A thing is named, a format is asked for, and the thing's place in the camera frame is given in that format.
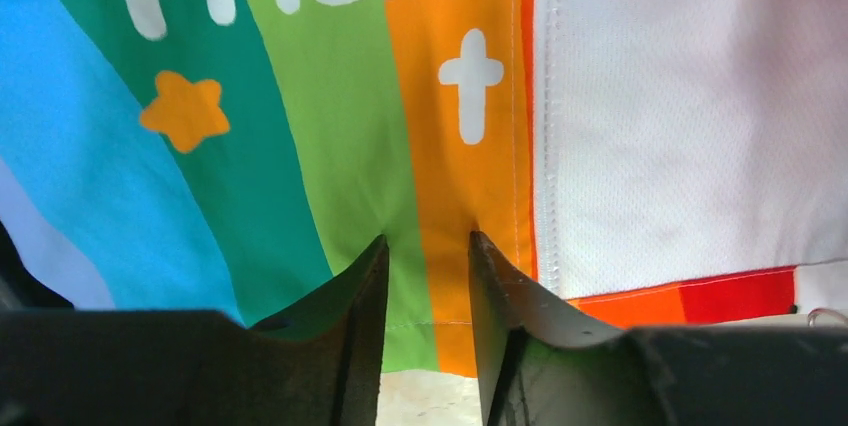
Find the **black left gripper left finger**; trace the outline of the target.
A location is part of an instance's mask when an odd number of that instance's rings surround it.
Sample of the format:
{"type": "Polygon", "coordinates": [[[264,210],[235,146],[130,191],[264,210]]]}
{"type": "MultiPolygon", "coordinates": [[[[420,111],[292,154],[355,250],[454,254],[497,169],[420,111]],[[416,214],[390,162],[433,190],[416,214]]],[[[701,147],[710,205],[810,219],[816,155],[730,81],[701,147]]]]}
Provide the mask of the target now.
{"type": "Polygon", "coordinates": [[[5,425],[372,425],[389,247],[245,328],[216,311],[1,315],[5,425]]]}

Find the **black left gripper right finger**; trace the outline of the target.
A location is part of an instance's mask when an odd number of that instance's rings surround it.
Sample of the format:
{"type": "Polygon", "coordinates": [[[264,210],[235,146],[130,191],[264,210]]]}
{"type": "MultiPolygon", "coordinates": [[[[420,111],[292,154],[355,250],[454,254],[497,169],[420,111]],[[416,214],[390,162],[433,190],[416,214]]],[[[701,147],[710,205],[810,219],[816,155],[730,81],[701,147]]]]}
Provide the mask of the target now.
{"type": "Polygon", "coordinates": [[[584,314],[469,238],[479,394],[487,425],[843,425],[847,325],[622,330],[584,314]]]}

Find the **rainbow and white kids jacket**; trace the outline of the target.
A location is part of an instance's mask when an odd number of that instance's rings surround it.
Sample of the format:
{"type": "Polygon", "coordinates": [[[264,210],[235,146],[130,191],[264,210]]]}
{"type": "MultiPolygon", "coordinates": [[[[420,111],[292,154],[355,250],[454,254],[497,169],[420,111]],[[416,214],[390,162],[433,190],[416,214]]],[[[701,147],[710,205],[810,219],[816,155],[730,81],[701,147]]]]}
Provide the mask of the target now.
{"type": "Polygon", "coordinates": [[[387,371],[475,375],[475,229],[618,327],[843,310],[847,0],[1,0],[1,220],[248,326],[383,235],[387,371]]]}

